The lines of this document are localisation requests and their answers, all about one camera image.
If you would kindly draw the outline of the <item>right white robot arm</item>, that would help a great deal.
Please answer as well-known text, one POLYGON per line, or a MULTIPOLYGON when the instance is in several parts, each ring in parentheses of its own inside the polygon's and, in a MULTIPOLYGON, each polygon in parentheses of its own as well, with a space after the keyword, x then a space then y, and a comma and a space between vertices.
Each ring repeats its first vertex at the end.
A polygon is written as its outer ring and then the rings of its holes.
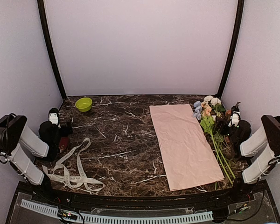
POLYGON ((249 122, 220 120, 216 129, 226 135, 231 147, 231 158, 236 161, 253 162, 242 171, 229 191, 229 199, 238 203, 247 194, 249 185, 257 184, 280 163, 280 116, 263 115, 262 125, 252 133, 249 122))

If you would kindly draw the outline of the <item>pink wrapping paper sheet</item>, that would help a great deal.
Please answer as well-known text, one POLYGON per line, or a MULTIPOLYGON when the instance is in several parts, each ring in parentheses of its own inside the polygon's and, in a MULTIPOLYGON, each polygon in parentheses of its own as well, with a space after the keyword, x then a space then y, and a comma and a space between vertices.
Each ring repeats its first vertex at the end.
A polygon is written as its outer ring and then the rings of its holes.
POLYGON ((149 109, 171 191, 224 179, 189 104, 151 105, 149 109))

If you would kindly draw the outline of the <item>blue flower stem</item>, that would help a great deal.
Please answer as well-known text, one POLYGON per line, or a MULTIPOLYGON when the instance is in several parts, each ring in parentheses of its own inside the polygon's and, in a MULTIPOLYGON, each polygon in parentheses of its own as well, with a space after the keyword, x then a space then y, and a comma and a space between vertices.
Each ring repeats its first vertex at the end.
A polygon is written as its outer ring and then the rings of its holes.
POLYGON ((196 101, 194 104, 194 114, 193 116, 197 119, 197 120, 200 120, 201 119, 201 112, 202 112, 202 103, 200 101, 196 101))

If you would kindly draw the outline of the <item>peach and orange flower stem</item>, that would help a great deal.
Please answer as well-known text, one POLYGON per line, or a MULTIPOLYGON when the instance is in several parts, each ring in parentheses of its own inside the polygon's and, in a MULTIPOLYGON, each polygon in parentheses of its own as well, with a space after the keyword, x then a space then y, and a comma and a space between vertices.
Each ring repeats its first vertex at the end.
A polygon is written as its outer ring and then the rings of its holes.
POLYGON ((214 103, 214 101, 203 101, 203 110, 201 113, 200 121, 201 127, 203 128, 204 132, 210 136, 213 144, 215 144, 217 138, 217 131, 215 130, 215 126, 218 123, 219 119, 223 117, 223 114, 225 112, 225 108, 218 99, 216 99, 216 104, 214 103))

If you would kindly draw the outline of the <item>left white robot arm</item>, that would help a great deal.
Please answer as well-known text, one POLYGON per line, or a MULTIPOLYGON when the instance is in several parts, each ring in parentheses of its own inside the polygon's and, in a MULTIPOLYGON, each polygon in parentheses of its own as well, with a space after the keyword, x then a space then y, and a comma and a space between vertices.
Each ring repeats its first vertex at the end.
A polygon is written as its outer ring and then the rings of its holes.
POLYGON ((73 133, 72 122, 60 122, 59 114, 51 112, 49 120, 41 123, 35 134, 24 115, 11 113, 0 119, 0 162, 9 163, 13 169, 39 188, 38 196, 46 203, 56 200, 49 176, 41 171, 30 158, 54 161, 69 145, 73 133))

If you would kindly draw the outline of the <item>white rose stem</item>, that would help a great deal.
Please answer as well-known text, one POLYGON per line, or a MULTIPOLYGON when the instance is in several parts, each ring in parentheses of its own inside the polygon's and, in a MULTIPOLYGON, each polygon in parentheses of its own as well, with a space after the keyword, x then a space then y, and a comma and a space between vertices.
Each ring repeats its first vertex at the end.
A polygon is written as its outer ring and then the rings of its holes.
MULTIPOLYGON (((218 99, 221 103, 222 101, 219 99, 219 98, 216 98, 216 97, 213 97, 212 95, 208 95, 204 98, 203 101, 206 101, 206 102, 215 102, 214 104, 216 104, 216 99, 218 99)), ((224 137, 223 135, 221 135, 219 133, 219 130, 218 128, 215 128, 215 130, 217 131, 217 134, 216 134, 216 142, 215 144, 213 144, 213 147, 215 149, 215 152, 216 152, 216 158, 217 158, 217 161, 219 162, 219 165, 220 167, 223 169, 224 171, 224 174, 226 176, 226 178, 228 179, 228 181, 230 182, 230 184, 232 185, 233 182, 235 181, 236 177, 230 167, 230 164, 229 162, 227 161, 224 153, 223 153, 223 150, 225 148, 228 148, 227 144, 224 143, 224 137)))

